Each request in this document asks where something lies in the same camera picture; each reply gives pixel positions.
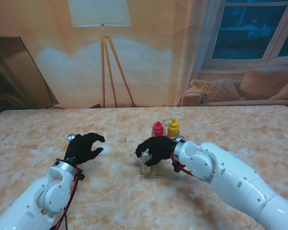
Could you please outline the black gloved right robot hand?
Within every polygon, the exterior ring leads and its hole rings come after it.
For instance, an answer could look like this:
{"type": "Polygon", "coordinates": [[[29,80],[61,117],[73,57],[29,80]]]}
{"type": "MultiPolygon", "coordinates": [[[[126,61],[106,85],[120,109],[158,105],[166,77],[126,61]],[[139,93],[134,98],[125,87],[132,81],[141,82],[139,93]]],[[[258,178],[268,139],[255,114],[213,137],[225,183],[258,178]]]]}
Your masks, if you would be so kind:
{"type": "Polygon", "coordinates": [[[142,153],[148,150],[151,159],[145,165],[151,167],[159,164],[162,160],[170,159],[176,144],[175,141],[166,136],[150,137],[137,146],[135,154],[137,158],[140,158],[142,153]]]}

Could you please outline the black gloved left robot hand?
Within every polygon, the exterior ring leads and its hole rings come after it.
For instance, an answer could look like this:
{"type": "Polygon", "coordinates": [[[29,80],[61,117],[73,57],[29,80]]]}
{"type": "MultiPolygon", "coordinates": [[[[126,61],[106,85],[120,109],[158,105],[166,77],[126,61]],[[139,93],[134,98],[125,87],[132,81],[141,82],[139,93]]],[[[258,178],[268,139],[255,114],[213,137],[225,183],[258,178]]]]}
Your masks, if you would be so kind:
{"type": "Polygon", "coordinates": [[[104,149],[92,150],[95,142],[105,142],[105,138],[97,133],[77,134],[68,144],[64,160],[72,165],[80,165],[96,158],[104,149]]]}

